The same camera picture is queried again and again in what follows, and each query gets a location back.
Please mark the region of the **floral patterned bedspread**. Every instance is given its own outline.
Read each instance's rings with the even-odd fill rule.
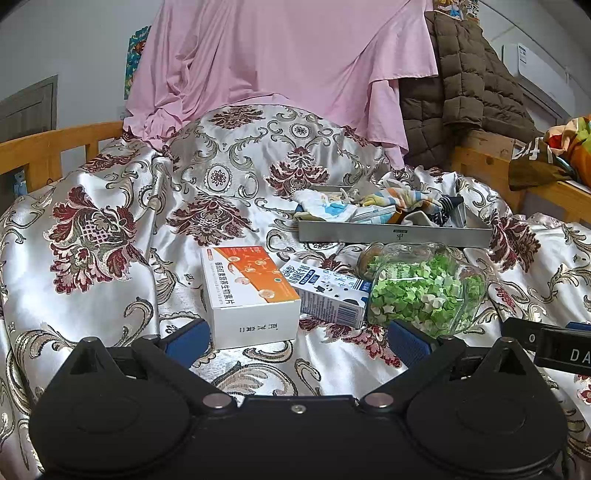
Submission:
[[[492,345],[508,316],[559,325],[591,320],[590,230],[514,216],[474,179],[422,168],[389,172],[384,160],[382,149],[353,129],[312,113],[231,106],[188,124],[162,152],[124,135],[66,178],[20,197],[0,218],[3,476],[43,471],[28,438],[30,400],[43,394],[80,338],[125,346],[206,314],[201,246],[262,245],[278,265],[296,258],[352,274],[361,245],[299,243],[289,197],[308,186],[386,175],[422,191],[461,194],[494,231],[490,250],[452,249],[490,281],[476,324],[462,335],[469,345]],[[240,401],[251,394],[359,398],[406,367],[381,327],[304,317],[294,341],[210,347],[191,369]],[[591,379],[543,374],[569,418],[559,467],[570,478],[588,478]],[[156,415],[165,421],[165,412]]]

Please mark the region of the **pink sheet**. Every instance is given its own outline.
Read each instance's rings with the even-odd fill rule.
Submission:
[[[284,103],[408,148],[402,77],[437,74],[431,0],[164,0],[135,74],[125,128],[160,149],[224,105]]]

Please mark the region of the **black mount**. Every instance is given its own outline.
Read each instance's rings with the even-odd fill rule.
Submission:
[[[44,478],[272,476],[556,478],[567,424],[519,344],[459,339],[360,401],[226,395],[160,340],[82,340],[40,398],[30,436]]]

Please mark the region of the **wooden bed rail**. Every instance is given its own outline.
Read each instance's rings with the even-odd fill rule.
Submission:
[[[61,178],[61,152],[86,147],[86,161],[99,153],[99,141],[120,137],[123,122],[50,130],[0,143],[0,174],[25,167],[27,191],[34,192]]]
[[[493,157],[471,148],[456,147],[452,170],[473,177],[496,190],[513,213],[520,213],[526,192],[548,200],[564,209],[564,222],[591,223],[591,195],[577,187],[557,181],[541,187],[512,192],[509,189],[509,160]]]

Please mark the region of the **blue pad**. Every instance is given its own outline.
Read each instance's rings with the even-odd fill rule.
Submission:
[[[431,345],[396,322],[388,327],[388,344],[404,365],[411,368],[431,354]]]
[[[591,332],[591,325],[588,323],[569,322],[565,328],[571,330],[582,330],[584,332]]]
[[[161,340],[165,344],[164,352],[185,368],[190,368],[202,357],[209,347],[210,331],[205,320],[194,320],[183,328]]]

